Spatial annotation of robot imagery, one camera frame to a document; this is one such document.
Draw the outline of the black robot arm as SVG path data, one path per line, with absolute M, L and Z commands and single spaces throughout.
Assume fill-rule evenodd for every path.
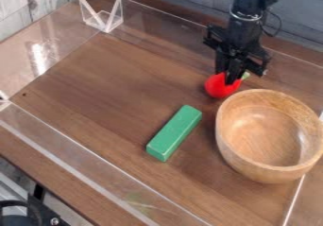
M 264 29 L 268 8 L 278 0 L 234 0 L 227 27 L 207 26 L 203 43 L 216 51 L 215 73 L 232 85 L 250 71 L 266 72 L 271 57 L 262 46 L 262 37 L 274 36 Z

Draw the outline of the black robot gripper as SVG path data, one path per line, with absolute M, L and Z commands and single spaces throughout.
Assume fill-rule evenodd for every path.
M 262 77 L 271 57 L 262 47 L 259 21 L 240 21 L 231 17 L 227 27 L 207 26 L 203 43 L 216 51 L 216 73 L 226 70 L 226 84 L 231 85 L 250 71 Z

